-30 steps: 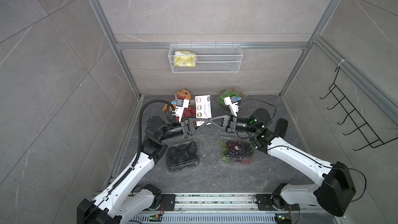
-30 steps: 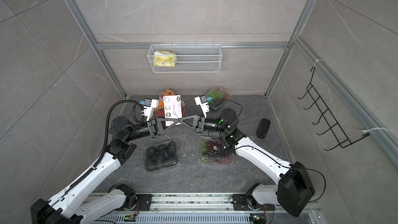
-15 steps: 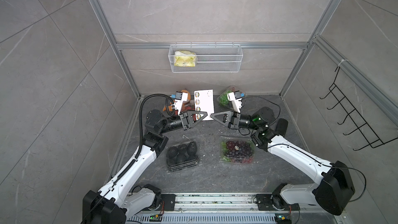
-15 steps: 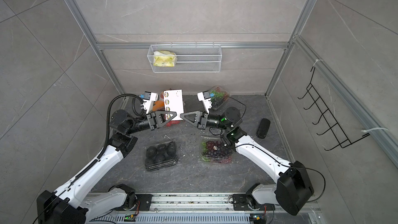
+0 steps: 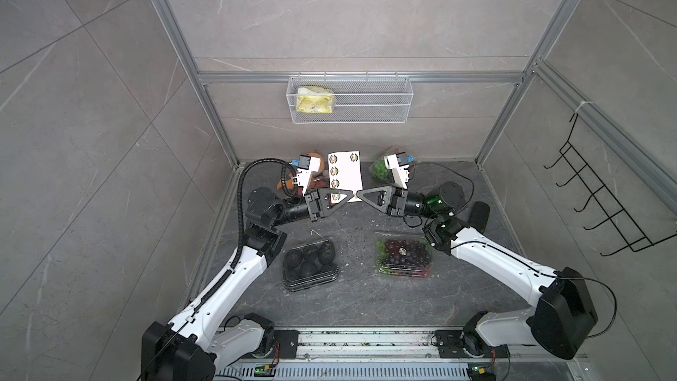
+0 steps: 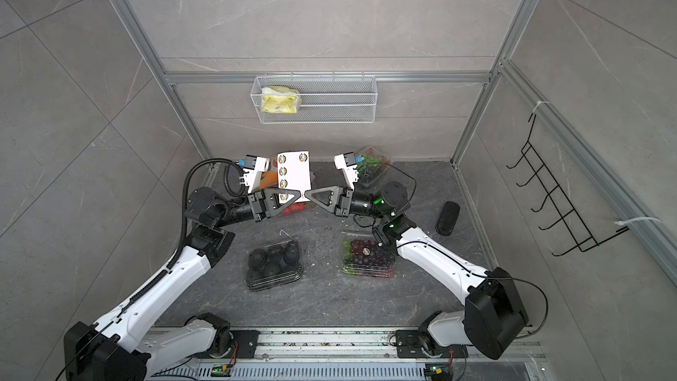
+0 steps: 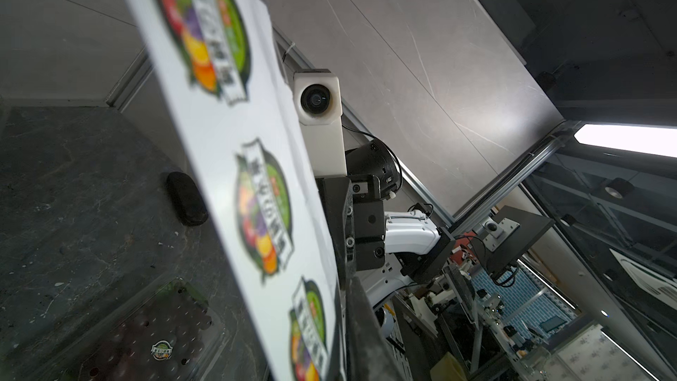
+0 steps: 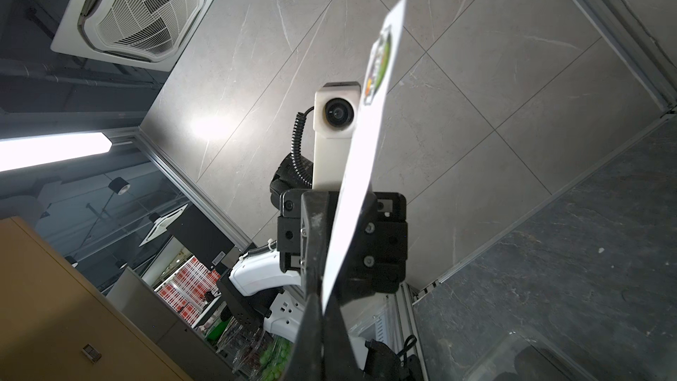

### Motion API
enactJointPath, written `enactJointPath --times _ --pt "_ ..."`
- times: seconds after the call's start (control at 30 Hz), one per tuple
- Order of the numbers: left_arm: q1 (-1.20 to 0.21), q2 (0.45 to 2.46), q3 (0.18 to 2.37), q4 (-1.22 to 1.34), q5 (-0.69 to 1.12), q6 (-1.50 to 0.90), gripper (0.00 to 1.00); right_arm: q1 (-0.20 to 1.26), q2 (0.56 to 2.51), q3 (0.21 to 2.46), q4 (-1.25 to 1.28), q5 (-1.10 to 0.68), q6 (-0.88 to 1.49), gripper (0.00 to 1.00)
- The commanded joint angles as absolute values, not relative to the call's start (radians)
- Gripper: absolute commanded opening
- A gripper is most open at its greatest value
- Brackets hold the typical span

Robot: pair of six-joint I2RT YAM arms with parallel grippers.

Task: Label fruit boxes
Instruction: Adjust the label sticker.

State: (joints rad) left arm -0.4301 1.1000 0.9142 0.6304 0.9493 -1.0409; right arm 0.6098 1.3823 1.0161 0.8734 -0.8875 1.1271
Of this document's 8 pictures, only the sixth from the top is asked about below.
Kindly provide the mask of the white sticker sheet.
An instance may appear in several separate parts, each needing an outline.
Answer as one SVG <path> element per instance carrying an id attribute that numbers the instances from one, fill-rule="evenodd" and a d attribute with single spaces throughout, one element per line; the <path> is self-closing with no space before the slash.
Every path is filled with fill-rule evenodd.
<path id="1" fill-rule="evenodd" d="M 301 193 L 299 202 L 307 202 L 304 194 L 311 189 L 308 151 L 284 152 L 277 155 L 278 187 Z"/>

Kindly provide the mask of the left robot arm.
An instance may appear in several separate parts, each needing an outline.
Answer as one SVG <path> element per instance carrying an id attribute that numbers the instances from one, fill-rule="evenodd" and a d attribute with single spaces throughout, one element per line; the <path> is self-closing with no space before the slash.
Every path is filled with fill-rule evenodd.
<path id="1" fill-rule="evenodd" d="M 183 221 L 195 222 L 175 254 L 131 296 L 93 324 L 79 322 L 65 335 L 67 380 L 146 380 L 183 358 L 222 357 L 234 351 L 230 324 L 205 313 L 155 338 L 157 319 L 226 255 L 234 240 L 227 225 L 272 218 L 303 197 L 299 190 L 268 188 L 236 206 L 215 190 L 200 187 L 184 195 Z"/>

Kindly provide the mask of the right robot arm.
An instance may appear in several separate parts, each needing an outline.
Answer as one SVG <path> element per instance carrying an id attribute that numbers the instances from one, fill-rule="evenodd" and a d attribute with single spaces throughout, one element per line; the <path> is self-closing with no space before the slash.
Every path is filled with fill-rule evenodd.
<path id="1" fill-rule="evenodd" d="M 461 312 L 436 312 L 419 326 L 425 355 L 470 345 L 497 360 L 528 324 L 515 279 L 500 267 L 489 271 L 434 241 L 407 217 L 410 199 L 402 183 L 389 182 L 376 193 L 333 186 L 308 190 L 304 196 L 338 217 L 372 218 L 372 234 L 380 246 L 419 266 L 463 304 Z"/>

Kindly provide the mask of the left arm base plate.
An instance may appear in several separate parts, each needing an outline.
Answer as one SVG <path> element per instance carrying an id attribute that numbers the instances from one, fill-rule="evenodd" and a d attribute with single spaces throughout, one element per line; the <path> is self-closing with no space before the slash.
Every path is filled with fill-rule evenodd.
<path id="1" fill-rule="evenodd" d="M 231 330 L 231 341 L 225 358 L 231 358 L 236 353 L 236 359 L 253 359 L 256 351 L 260 332 L 257 330 Z"/>

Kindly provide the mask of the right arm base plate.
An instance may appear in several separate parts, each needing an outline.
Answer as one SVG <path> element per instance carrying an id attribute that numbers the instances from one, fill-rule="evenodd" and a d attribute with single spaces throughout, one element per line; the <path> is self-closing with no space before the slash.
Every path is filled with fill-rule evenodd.
<path id="1" fill-rule="evenodd" d="M 416 330 L 396 330 L 388 340 L 395 347 L 400 359 L 442 359 L 467 358 L 468 350 L 464 345 L 440 346 L 427 333 Z"/>

